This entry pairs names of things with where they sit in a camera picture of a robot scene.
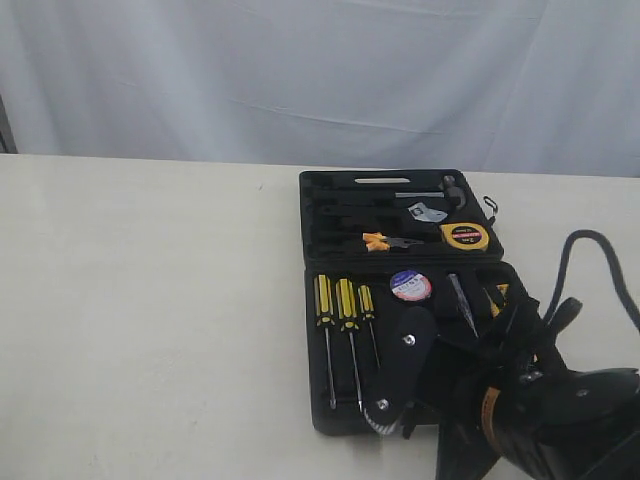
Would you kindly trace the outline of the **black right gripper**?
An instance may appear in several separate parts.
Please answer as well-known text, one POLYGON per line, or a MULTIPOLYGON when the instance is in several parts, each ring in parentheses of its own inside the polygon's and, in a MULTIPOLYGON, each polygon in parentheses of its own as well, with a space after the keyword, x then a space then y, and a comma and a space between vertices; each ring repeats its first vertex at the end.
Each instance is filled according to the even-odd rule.
POLYGON ((404 433, 452 418, 470 421, 473 403, 490 383, 520 381, 535 371, 560 372, 560 354, 539 315, 539 301, 514 298, 473 340, 458 327, 441 328, 426 308, 404 313, 404 433))

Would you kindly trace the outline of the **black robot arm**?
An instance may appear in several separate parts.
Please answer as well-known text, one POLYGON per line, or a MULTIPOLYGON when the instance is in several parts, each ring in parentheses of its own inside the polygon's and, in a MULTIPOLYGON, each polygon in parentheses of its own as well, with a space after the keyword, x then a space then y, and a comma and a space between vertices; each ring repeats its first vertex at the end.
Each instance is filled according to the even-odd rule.
POLYGON ((483 479, 500 459, 532 479, 638 478, 638 369, 571 370, 555 345, 581 307, 527 318, 490 357, 433 343, 415 401, 439 417, 436 478, 483 479))

